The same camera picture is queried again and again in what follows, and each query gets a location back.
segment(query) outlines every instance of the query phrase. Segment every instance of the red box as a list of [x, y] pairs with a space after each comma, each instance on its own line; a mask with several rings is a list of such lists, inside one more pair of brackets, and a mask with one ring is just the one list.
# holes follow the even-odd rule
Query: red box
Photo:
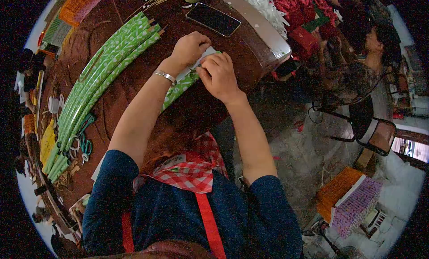
[[301, 26], [290, 32], [289, 37], [298, 43], [298, 48], [292, 51], [303, 60], [310, 58], [319, 49], [318, 40]]

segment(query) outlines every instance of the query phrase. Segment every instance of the orange box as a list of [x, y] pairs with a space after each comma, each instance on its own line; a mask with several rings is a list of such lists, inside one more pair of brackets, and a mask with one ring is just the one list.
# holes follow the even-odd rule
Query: orange box
[[317, 210], [327, 223], [331, 221], [331, 208], [351, 189], [363, 175], [351, 167], [345, 167], [329, 183], [317, 192]]

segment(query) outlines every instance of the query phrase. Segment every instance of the black chair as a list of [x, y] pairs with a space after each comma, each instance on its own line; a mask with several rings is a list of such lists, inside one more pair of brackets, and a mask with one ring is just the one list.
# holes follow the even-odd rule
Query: black chair
[[[349, 106], [350, 117], [338, 114], [329, 107], [324, 106], [321, 106], [318, 111], [345, 119], [351, 125], [353, 130], [352, 138], [331, 136], [331, 139], [350, 143], [356, 140], [358, 144], [379, 155], [385, 157], [389, 154], [396, 135], [396, 126], [393, 122], [374, 117], [374, 106], [370, 95]], [[373, 119], [378, 121], [377, 126], [368, 142], [362, 143], [360, 140], [367, 133]]]

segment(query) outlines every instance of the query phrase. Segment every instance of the red strap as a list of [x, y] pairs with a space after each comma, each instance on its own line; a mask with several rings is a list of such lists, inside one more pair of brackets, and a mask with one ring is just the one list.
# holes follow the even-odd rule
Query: red strap
[[[208, 245], [210, 246], [213, 255], [217, 259], [226, 259], [227, 256], [225, 254], [225, 250], [223, 249], [221, 236], [219, 235], [207, 195], [195, 193], [195, 196], [201, 212], [204, 229], [206, 230]], [[124, 246], [127, 253], [134, 252], [130, 212], [125, 212], [122, 214], [122, 245]]]
[[132, 241], [131, 213], [122, 214], [122, 245], [127, 253], [134, 252], [134, 242]]
[[226, 259], [227, 256], [223, 249], [221, 236], [217, 230], [216, 221], [214, 220], [212, 208], [208, 203], [207, 195], [195, 193], [195, 196], [200, 208], [204, 229], [206, 230], [208, 245], [210, 245], [210, 249], [217, 259]]

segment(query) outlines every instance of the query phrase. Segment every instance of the green paper tube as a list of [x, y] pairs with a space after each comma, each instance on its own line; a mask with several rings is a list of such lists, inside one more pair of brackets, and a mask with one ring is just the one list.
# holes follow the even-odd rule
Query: green paper tube
[[[119, 28], [104, 44], [103, 46], [101, 46], [101, 48], [95, 53], [95, 55], [91, 58], [90, 62], [88, 63], [88, 65], [84, 68], [83, 72], [80, 74], [79, 79], [82, 80], [87, 74], [87, 78], [88, 79], [90, 77], [90, 75], [94, 74], [94, 71], [100, 66], [102, 65], [103, 59], [105, 59], [106, 57], [109, 56], [109, 50], [112, 47], [116, 47], [117, 41], [123, 41], [124, 40], [124, 35], [129, 35], [130, 31], [135, 30], [138, 26], [140, 26], [140, 22], [141, 24], [147, 24], [148, 19], [147, 17], [143, 16], [143, 18], [140, 18], [143, 14], [139, 13], [136, 16], [134, 16], [130, 21], [128, 21], [124, 26], [122, 26], [121, 28]], [[98, 59], [97, 63], [94, 65], [94, 67], [91, 69], [91, 72], [89, 72], [89, 69], [93, 66], [93, 64], [95, 63], [95, 61], [97, 60], [98, 56], [100, 55], [100, 53], [103, 51], [103, 54], [101, 55], [101, 57]], [[64, 109], [66, 109], [66, 115], [63, 116], [64, 119], [67, 119], [67, 117], [69, 116], [69, 112], [66, 106], [68, 105], [72, 105], [73, 103], [76, 102], [76, 96], [82, 91], [83, 87], [85, 87], [85, 85], [87, 84], [87, 81], [85, 80], [84, 83], [80, 83], [80, 82], [76, 82], [75, 85], [73, 86], [73, 88], [76, 86], [77, 89], [75, 90], [75, 92], [70, 93], [69, 97], [67, 98], [67, 101], [64, 105]]]
[[57, 159], [57, 153], [59, 148], [55, 145], [54, 148], [51, 150], [51, 153], [49, 154], [49, 158], [46, 162], [45, 171], [46, 174], [48, 174], [51, 171], [51, 167], [54, 164], [55, 160]]
[[58, 177], [67, 169], [69, 165], [67, 164], [67, 161], [65, 164], [61, 165], [61, 168], [59, 171], [52, 177], [51, 183], [55, 183], [55, 181], [58, 179]]
[[188, 73], [180, 83], [177, 83], [174, 87], [171, 87], [167, 94], [165, 95], [164, 104], [162, 105], [163, 112], [167, 107], [169, 107], [180, 95], [182, 95], [190, 86], [192, 86], [200, 76], [195, 70], [192, 70]]
[[[138, 22], [139, 21], [139, 19], [142, 19], [142, 18], [146, 18], [147, 19], [147, 17], [145, 17], [145, 16], [143, 16], [143, 12], [139, 12], [139, 13], [137, 13], [134, 17], [132, 17], [128, 22], [126, 22], [123, 26], [121, 26], [117, 31], [115, 31], [115, 33], [113, 33], [113, 35], [103, 44], [103, 46], [101, 46], [101, 48], [94, 54], [94, 56], [93, 56], [93, 58], [96, 58], [96, 57], [98, 57], [98, 55], [100, 54], [100, 52], [103, 50], [103, 47], [105, 47], [105, 45], [106, 44], [109, 44], [110, 43], [110, 41], [112, 41], [112, 40], [114, 40], [114, 39], [116, 39], [116, 37], [119, 35], [119, 34], [121, 34], [122, 32], [124, 32], [125, 30], [128, 30], [129, 29], [129, 26], [131, 26], [132, 24], [134, 24], [134, 23], [136, 23], [136, 22]], [[86, 75], [87, 75], [87, 73], [88, 73], [88, 71], [89, 71], [89, 69], [91, 68], [91, 66], [94, 64], [94, 62], [95, 62], [95, 59], [91, 59], [90, 61], [89, 61], [89, 63], [85, 66], [85, 68], [83, 69], [83, 71], [82, 71], [82, 73], [80, 74], [80, 76], [79, 76], [79, 79], [83, 79]]]
[[[95, 92], [98, 90], [99, 86], [101, 86], [105, 82], [105, 79], [109, 76], [108, 74], [111, 74], [113, 72], [113, 70], [117, 67], [116, 63], [121, 64], [121, 62], [125, 58], [127, 58], [129, 54], [131, 54], [134, 50], [136, 50], [142, 44], [142, 42], [145, 42], [149, 37], [151, 37], [155, 33], [157, 34], [157, 31], [159, 31], [160, 29], [161, 29], [161, 27], [159, 25], [155, 25], [154, 31], [144, 30], [143, 32], [140, 33], [137, 30], [137, 31], [135, 31], [135, 34], [134, 34], [135, 37], [130, 37], [131, 42], [128, 42], [127, 40], [125, 40], [124, 43], [120, 45], [122, 47], [122, 49], [117, 51], [117, 52], [113, 52], [110, 59], [114, 63], [109, 63], [109, 64], [106, 63], [107, 65], [105, 67], [105, 70], [103, 70], [101, 72], [100, 76], [96, 80], [94, 80], [93, 85], [91, 85], [88, 88], [85, 95], [83, 97], [81, 97], [81, 103], [78, 106], [76, 106], [76, 109], [73, 111], [74, 115], [71, 118], [71, 120], [69, 121], [69, 124], [68, 124], [66, 130], [64, 131], [64, 135], [61, 137], [61, 148], [60, 148], [61, 151], [65, 150], [66, 146], [64, 145], [65, 144], [64, 142], [67, 140], [67, 136], [70, 136], [71, 131], [75, 131], [73, 128], [76, 125], [80, 124], [79, 123], [79, 119], [80, 119], [79, 117], [82, 115], [82, 113], [84, 113], [83, 110], [84, 110], [85, 106], [88, 105], [88, 102], [91, 100], [91, 98], [93, 97]], [[126, 67], [128, 64], [129, 64], [129, 62], [124, 62], [123, 66]]]
[[60, 158], [55, 162], [54, 166], [52, 166], [51, 172], [48, 174], [48, 178], [51, 179], [51, 177], [55, 174], [55, 172], [58, 170], [58, 167], [60, 167], [64, 161], [67, 161], [67, 157], [60, 155]]
[[[104, 81], [113, 68], [115, 68], [116, 65], [119, 64], [128, 53], [136, 48], [137, 45], [141, 43], [141, 41], [147, 38], [144, 35], [147, 33], [146, 29], [148, 26], [149, 24], [147, 22], [145, 23], [142, 21], [142, 23], [140, 23], [140, 21], [138, 21], [136, 24], [130, 27], [129, 31], [126, 31], [128, 33], [127, 35], [118, 36], [117, 40], [114, 42], [114, 45], [110, 45], [105, 49], [105, 52], [99, 59], [99, 62], [97, 62], [97, 64], [94, 66], [94, 68], [96, 68], [95, 71], [93, 73], [91, 72], [92, 75], [87, 81], [85, 81], [87, 85], [85, 88], [81, 89], [79, 95], [76, 95], [75, 101], [79, 103], [73, 104], [72, 109], [68, 112], [66, 120], [69, 121], [70, 119], [73, 119], [73, 116], [76, 114], [78, 108], [82, 104], [86, 104], [85, 102], [82, 102], [82, 100], [84, 100], [86, 96], [92, 95], [91, 92], [93, 93], [94, 91], [91, 90], [91, 87], [94, 85], [99, 85], [99, 82], [97, 81]], [[66, 125], [65, 130], [58, 132], [60, 135], [59, 139], [61, 144], [64, 141], [64, 137], [66, 137], [63, 135], [63, 132], [68, 133], [69, 130], [70, 126]]]
[[[97, 89], [95, 94], [92, 96], [91, 100], [87, 105], [85, 105], [84, 110], [82, 111], [78, 121], [76, 122], [75, 127], [73, 128], [70, 135], [74, 135], [79, 130], [79, 124], [82, 123], [86, 115], [89, 113], [91, 108], [94, 106], [94, 104], [99, 100], [100, 96], [103, 95], [104, 91], [107, 89], [107, 87], [116, 79], [116, 77], [122, 73], [122, 71], [130, 64], [132, 63], [140, 54], [142, 54], [147, 48], [149, 48], [152, 44], [154, 44], [156, 41], [159, 40], [160, 36], [158, 34], [158, 31], [160, 30], [160, 27], [157, 25], [155, 27], [155, 31], [150, 32], [152, 35], [149, 37], [148, 40], [140, 44], [136, 49], [134, 49], [113, 71], [112, 73], [106, 78], [106, 80], [100, 85], [100, 87]], [[67, 141], [67, 144], [65, 146], [65, 149], [70, 148], [71, 144], [73, 143], [73, 138], [69, 138]]]

